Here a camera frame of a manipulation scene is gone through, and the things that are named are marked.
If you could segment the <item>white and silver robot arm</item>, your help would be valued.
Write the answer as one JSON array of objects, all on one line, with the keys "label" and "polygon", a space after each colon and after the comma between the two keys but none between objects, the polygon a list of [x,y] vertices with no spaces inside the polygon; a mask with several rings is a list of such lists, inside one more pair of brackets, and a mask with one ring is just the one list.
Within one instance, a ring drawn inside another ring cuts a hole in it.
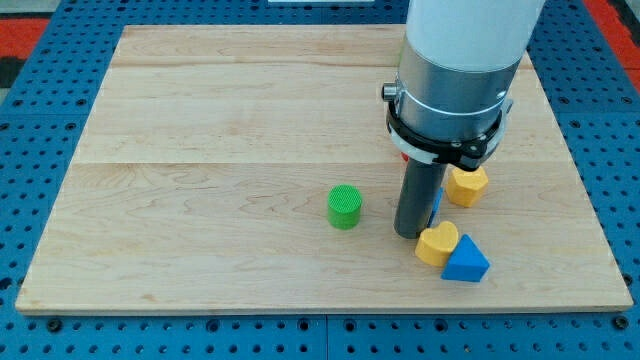
[{"label": "white and silver robot arm", "polygon": [[515,72],[544,0],[411,0],[396,78],[392,142],[424,164],[473,171],[505,132]]}]

